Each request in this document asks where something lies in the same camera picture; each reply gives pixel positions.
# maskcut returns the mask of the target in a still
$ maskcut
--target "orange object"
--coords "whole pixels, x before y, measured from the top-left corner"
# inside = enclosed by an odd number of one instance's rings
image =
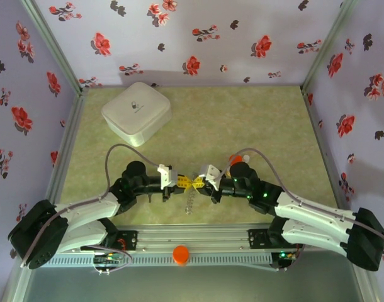
[[[229,157],[229,161],[232,159],[233,156],[234,156],[234,154],[231,155],[231,156]],[[238,162],[243,162],[243,161],[244,161],[244,159],[242,158],[242,156],[241,156],[241,155],[237,155],[237,156],[235,157],[235,159],[231,162],[230,167],[231,167],[232,165],[238,163]]]
[[[185,266],[189,260],[189,250],[184,245],[178,245],[172,252],[172,257],[179,266]]]

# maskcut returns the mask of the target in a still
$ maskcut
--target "gray floor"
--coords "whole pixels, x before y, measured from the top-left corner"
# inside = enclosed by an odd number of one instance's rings
[[[346,258],[307,252],[288,272],[248,267],[128,267],[110,276],[92,268],[39,268],[25,302],[363,301]]]

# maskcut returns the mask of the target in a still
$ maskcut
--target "white box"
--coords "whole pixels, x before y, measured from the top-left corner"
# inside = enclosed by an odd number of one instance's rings
[[[172,116],[168,98],[142,82],[105,104],[101,113],[109,128],[134,147],[143,145]]]

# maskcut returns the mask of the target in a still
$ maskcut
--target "small spring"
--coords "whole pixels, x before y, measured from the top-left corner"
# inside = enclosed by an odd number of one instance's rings
[[[194,172],[192,175],[192,181],[194,181],[194,179],[197,177],[198,177],[198,173]],[[189,188],[188,197],[186,199],[186,206],[185,206],[185,213],[187,215],[192,214],[193,200],[194,200],[195,196],[196,196],[196,190],[194,189],[193,186],[191,186]]]

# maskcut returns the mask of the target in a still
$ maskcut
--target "green surface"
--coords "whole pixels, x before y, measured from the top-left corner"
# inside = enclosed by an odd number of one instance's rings
[[[115,143],[114,134],[101,116],[101,108],[124,89],[89,91],[62,192],[62,203],[101,194],[106,181],[104,157]],[[172,120],[144,145],[137,147],[153,162],[171,164],[180,174],[192,176],[203,164],[219,169],[234,152],[254,147],[274,163],[286,186],[303,198],[336,207],[324,163],[298,86],[256,87],[159,87],[171,102]],[[276,183],[259,155],[249,154],[249,165],[260,178]],[[111,153],[109,170],[115,181],[132,160],[131,151],[118,147]],[[157,175],[147,166],[148,175]],[[168,223],[269,222],[244,199],[210,198],[196,194],[193,212],[185,212],[188,193],[173,195],[166,203],[161,196],[138,197],[130,211],[113,218],[117,225]]]

